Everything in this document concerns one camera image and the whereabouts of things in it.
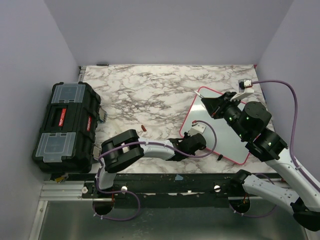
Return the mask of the pink framed whiteboard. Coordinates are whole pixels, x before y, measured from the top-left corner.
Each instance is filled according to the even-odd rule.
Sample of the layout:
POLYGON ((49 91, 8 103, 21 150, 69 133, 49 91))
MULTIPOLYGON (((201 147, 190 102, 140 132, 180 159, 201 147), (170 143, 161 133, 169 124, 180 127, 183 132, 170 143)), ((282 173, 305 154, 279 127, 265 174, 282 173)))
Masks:
POLYGON ((211 118, 198 95, 193 99, 179 134, 183 136, 185 132, 188 132, 195 120, 205 121, 214 129, 217 136, 215 154, 223 155, 225 159, 238 165, 243 165, 247 161, 250 154, 245 148, 246 143, 241 142, 240 137, 224 119, 211 118))

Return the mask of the white whiteboard marker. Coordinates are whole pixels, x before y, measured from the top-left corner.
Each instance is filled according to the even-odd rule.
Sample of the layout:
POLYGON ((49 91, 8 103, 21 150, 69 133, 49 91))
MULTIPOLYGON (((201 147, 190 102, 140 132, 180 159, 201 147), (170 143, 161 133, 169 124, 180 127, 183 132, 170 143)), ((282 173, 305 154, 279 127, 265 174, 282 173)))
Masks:
POLYGON ((204 98, 204 96, 201 95, 198 91, 195 91, 195 90, 194 90, 194 93, 195 93, 198 97, 200 97, 201 99, 204 98))

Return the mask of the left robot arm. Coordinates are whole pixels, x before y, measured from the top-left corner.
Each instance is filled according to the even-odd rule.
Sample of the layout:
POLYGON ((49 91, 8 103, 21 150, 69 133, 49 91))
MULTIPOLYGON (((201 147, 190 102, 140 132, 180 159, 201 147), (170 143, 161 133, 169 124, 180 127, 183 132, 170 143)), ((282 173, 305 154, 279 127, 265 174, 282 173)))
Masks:
POLYGON ((196 155, 196 151, 207 147, 200 133, 184 134, 183 138, 169 138, 164 141, 149 140, 129 129, 101 144, 101 167, 96 176, 93 191, 101 198, 110 194, 118 172, 123 171, 141 158, 156 158, 180 162, 196 155))

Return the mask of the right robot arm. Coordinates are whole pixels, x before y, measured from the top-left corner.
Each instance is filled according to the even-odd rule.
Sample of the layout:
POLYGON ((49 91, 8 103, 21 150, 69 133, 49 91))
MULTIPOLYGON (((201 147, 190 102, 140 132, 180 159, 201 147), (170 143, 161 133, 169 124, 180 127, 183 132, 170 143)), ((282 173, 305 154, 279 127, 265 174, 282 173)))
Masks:
POLYGON ((224 119, 239 136, 248 151, 273 168, 290 185, 284 189, 259 179, 251 173, 239 171, 240 177, 230 183, 230 191, 241 196, 245 192, 261 197, 293 215, 304 228, 317 232, 320 229, 320 184, 310 183, 311 174, 298 167, 288 144, 274 131, 267 128, 272 115, 258 101, 246 103, 243 109, 235 92, 219 97, 203 97, 201 102, 211 118, 224 119))

